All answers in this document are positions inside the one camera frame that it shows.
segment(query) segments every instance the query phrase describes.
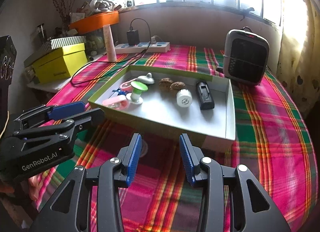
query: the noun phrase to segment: power strip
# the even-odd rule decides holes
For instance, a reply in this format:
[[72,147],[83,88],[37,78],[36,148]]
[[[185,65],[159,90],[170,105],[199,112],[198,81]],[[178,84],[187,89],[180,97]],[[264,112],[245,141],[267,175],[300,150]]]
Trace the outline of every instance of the power strip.
[[[136,46],[129,46],[129,44],[119,44],[115,47],[116,54],[127,54],[127,53],[140,53],[142,50],[148,47],[149,42],[142,42]],[[170,42],[156,42],[151,44],[148,48],[150,53],[167,53],[170,49]]]

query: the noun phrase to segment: walnut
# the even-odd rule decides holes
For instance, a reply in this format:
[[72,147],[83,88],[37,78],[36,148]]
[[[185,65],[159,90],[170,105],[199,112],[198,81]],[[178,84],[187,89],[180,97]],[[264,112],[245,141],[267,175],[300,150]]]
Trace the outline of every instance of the walnut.
[[186,85],[183,82],[175,82],[170,86],[170,93],[174,96],[177,95],[177,93],[181,90],[181,89],[185,89]]
[[170,78],[162,78],[159,82],[159,88],[161,91],[169,92],[172,83],[173,81]]

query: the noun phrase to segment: tablecloth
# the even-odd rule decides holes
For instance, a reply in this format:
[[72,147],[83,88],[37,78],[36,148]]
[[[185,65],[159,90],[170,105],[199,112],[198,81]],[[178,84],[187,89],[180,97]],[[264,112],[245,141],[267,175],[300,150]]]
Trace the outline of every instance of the tablecloth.
[[[167,53],[147,53],[135,64],[200,72],[223,77],[215,69],[223,64],[223,51],[192,46],[171,46]],[[100,77],[130,63],[133,54],[117,55],[118,64],[94,63],[76,76],[75,82]],[[106,56],[100,61],[107,61]],[[67,84],[49,105],[84,101],[108,79]],[[220,164],[245,164],[275,201],[293,232],[304,223],[316,204],[318,185],[316,158],[306,125],[292,99],[267,69],[260,85],[233,83],[236,141],[224,154],[206,151]],[[201,189],[187,183],[178,141],[143,130],[133,130],[106,120],[97,128],[78,135],[75,157],[39,175],[40,210],[57,186],[74,168],[100,166],[127,146],[134,132],[148,144],[130,188],[120,189],[121,211],[126,232],[196,231]],[[225,231],[230,227],[228,192],[225,190]],[[92,231],[96,231],[96,190],[92,200]]]

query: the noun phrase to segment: orange tray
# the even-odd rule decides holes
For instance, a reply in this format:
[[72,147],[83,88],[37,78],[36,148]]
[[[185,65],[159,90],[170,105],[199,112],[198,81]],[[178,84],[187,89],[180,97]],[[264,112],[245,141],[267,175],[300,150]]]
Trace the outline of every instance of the orange tray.
[[119,23],[119,12],[117,10],[99,13],[71,23],[69,29],[76,29],[80,35],[102,28],[105,25]]

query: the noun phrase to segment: curtain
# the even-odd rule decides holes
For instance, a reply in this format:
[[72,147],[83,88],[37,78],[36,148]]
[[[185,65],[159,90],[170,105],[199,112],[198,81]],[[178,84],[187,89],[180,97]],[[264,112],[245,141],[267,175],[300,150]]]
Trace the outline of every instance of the curtain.
[[320,14],[310,0],[282,1],[277,78],[306,118],[320,95]]

